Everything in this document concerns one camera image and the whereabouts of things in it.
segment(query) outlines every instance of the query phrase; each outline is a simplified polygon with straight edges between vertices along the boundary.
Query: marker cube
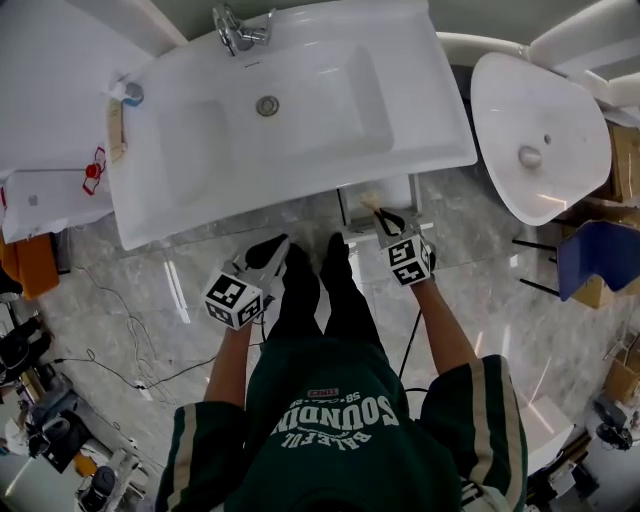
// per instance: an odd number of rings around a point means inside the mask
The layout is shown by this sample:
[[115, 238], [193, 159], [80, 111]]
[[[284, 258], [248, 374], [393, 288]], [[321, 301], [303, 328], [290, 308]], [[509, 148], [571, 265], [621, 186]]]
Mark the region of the marker cube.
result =
[[209, 314], [235, 330], [264, 309], [264, 292], [260, 288], [221, 271], [213, 273], [203, 298]]
[[431, 276], [435, 262], [433, 246], [417, 234], [384, 247], [382, 259], [401, 286], [418, 283]]

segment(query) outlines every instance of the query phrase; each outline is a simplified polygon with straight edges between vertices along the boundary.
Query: white cloth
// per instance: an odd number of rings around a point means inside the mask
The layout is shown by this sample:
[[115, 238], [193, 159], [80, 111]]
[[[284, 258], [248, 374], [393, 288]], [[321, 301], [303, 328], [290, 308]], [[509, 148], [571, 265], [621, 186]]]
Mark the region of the white cloth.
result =
[[18, 424], [10, 419], [4, 427], [4, 436], [7, 439], [7, 448], [15, 455], [29, 455], [29, 436], [26, 428], [20, 430]]

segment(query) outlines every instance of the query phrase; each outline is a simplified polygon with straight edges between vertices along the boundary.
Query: chair leg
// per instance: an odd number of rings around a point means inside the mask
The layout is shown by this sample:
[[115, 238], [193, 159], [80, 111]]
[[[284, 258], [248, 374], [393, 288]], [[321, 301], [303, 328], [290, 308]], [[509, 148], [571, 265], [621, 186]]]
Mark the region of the chair leg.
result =
[[534, 249], [542, 249], [543, 251], [556, 252], [556, 248], [553, 245], [536, 244], [535, 242], [526, 242], [524, 240], [511, 240], [511, 243], [516, 245], [522, 245], [524, 247], [533, 247]]
[[554, 224], [560, 224], [561, 226], [569, 226], [570, 228], [579, 228], [581, 223], [576, 224], [566, 219], [551, 219]]
[[550, 295], [553, 295], [555, 297], [560, 297], [560, 294], [554, 290], [553, 288], [547, 288], [546, 286], [542, 286], [541, 284], [538, 283], [534, 283], [533, 281], [529, 281], [528, 279], [520, 279], [521, 283], [524, 283], [528, 286], [531, 286], [532, 288], [535, 288], [536, 290], [540, 290], [542, 292], [547, 292]]

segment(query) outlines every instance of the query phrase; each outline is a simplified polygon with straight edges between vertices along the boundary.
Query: cable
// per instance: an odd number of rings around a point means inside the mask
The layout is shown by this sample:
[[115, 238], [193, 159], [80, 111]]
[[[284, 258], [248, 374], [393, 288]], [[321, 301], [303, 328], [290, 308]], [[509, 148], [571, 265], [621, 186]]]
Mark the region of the cable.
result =
[[420, 323], [420, 311], [418, 311], [418, 315], [416, 316], [416, 321], [413, 324], [413, 330], [411, 331], [411, 337], [409, 338], [409, 344], [407, 345], [407, 350], [404, 353], [404, 358], [402, 359], [402, 365], [400, 366], [400, 373], [398, 377], [402, 380], [402, 374], [404, 373], [404, 367], [407, 364], [407, 358], [409, 357], [409, 351], [411, 350], [411, 345], [413, 345], [413, 339], [416, 337], [416, 331], [418, 330], [418, 324]]
[[264, 314], [266, 313], [266, 309], [262, 310], [262, 313], [260, 313], [260, 320], [258, 322], [256, 322], [255, 320], [252, 321], [253, 325], [259, 325], [260, 326], [260, 334], [262, 335], [262, 343], [266, 343], [267, 341], [267, 337], [264, 335], [264, 324], [266, 323], [266, 319], [264, 318]]
[[[67, 245], [68, 245], [68, 250], [69, 250], [69, 255], [71, 255], [71, 236], [67, 236]], [[152, 381], [157, 381], [158, 380], [158, 376], [153, 368], [153, 366], [149, 363], [149, 361], [147, 361], [146, 359], [140, 357], [138, 350], [139, 350], [139, 339], [138, 339], [138, 333], [136, 332], [136, 324], [139, 325], [142, 328], [142, 332], [145, 335], [145, 339], [147, 340], [147, 344], [149, 345], [149, 349], [151, 350], [151, 353], [153, 354], [154, 359], [157, 361], [158, 360], [158, 356], [156, 354], [155, 348], [153, 347], [153, 344], [151, 343], [151, 336], [149, 336], [149, 331], [147, 330], [146, 326], [135, 316], [133, 316], [133, 314], [131, 313], [131, 310], [129, 309], [129, 307], [127, 306], [127, 303], [124, 301], [124, 299], [122, 298], [122, 296], [116, 291], [113, 290], [111, 288], [107, 288], [105, 286], [100, 286], [96, 280], [94, 279], [93, 275], [91, 274], [91, 272], [89, 272], [88, 269], [84, 268], [84, 267], [78, 267], [76, 265], [73, 265], [73, 268], [76, 268], [78, 270], [82, 270], [84, 271], [87, 276], [89, 277], [89, 279], [91, 280], [91, 282], [94, 284], [94, 286], [96, 288], [98, 288], [99, 290], [103, 290], [103, 291], [107, 291], [109, 293], [111, 293], [112, 295], [115, 295], [118, 300], [120, 301], [120, 303], [122, 304], [122, 307], [125, 309], [126, 313], [127, 313], [127, 320], [126, 320], [126, 325], [127, 325], [127, 330], [129, 331], [129, 334], [131, 335], [131, 339], [133, 340], [133, 351], [134, 351], [134, 360], [136, 363], [136, 367], [138, 369], [138, 374], [140, 376], [140, 378], [142, 380], [144, 380], [147, 384], [151, 383]], [[98, 363], [97, 361], [95, 361], [95, 354], [93, 356], [89, 355], [90, 358], [93, 357], [93, 362], [95, 362], [96, 364], [98, 364], [99, 366], [103, 366], [102, 363]], [[178, 405], [178, 402], [176, 401], [176, 399], [174, 398], [174, 396], [171, 394], [171, 392], [166, 388], [163, 387], [158, 388], [158, 392], [162, 395], [163, 400], [161, 400], [160, 402], [167, 405], [167, 406], [175, 406]]]
[[[249, 344], [250, 347], [255, 347], [257, 345], [262, 345], [262, 342]], [[198, 363], [198, 364], [194, 364], [193, 366], [189, 366], [188, 368], [185, 368], [184, 370], [179, 371], [178, 373], [172, 375], [171, 377], [166, 377], [164, 379], [160, 379], [157, 382], [154, 382], [153, 384], [151, 384], [149, 386], [140, 386], [138, 384], [132, 384], [131, 382], [129, 382], [127, 379], [125, 379], [122, 375], [120, 375], [115, 370], [112, 370], [108, 366], [100, 363], [99, 361], [96, 361], [96, 355], [93, 352], [93, 350], [91, 350], [90, 348], [87, 349], [87, 356], [89, 356], [89, 359], [79, 359], [79, 358], [74, 358], [74, 357], [61, 357], [61, 358], [58, 358], [58, 359], [54, 359], [52, 362], [53, 362], [53, 364], [60, 364], [60, 363], [63, 363], [65, 361], [78, 361], [78, 362], [81, 362], [81, 363], [94, 363], [94, 364], [97, 364], [98, 366], [100, 366], [101, 368], [104, 368], [108, 372], [114, 374], [116, 377], [118, 377], [122, 382], [124, 382], [130, 388], [139, 389], [141, 391], [147, 391], [149, 389], [155, 388], [156, 386], [158, 386], [158, 385], [160, 385], [160, 384], [162, 384], [164, 382], [173, 380], [176, 377], [182, 375], [183, 373], [187, 373], [188, 371], [193, 370], [194, 368], [199, 368], [200, 366], [204, 366], [206, 364], [209, 364], [211, 361], [215, 360], [216, 357], [218, 357], [218, 354], [213, 356], [211, 359], [207, 359], [206, 361], [204, 361], [202, 363]]]

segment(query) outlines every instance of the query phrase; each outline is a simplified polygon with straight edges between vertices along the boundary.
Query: orange object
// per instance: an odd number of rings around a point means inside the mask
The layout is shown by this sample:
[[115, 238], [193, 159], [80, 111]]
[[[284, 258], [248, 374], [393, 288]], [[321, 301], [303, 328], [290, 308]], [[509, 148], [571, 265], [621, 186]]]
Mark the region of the orange object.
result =
[[2, 269], [22, 285], [25, 298], [33, 300], [60, 283], [51, 239], [40, 235], [6, 244], [0, 236]]
[[73, 464], [76, 467], [76, 473], [78, 473], [83, 478], [95, 475], [96, 471], [98, 470], [98, 466], [96, 466], [96, 463], [93, 462], [90, 457], [82, 455], [81, 453], [78, 453], [73, 458]]

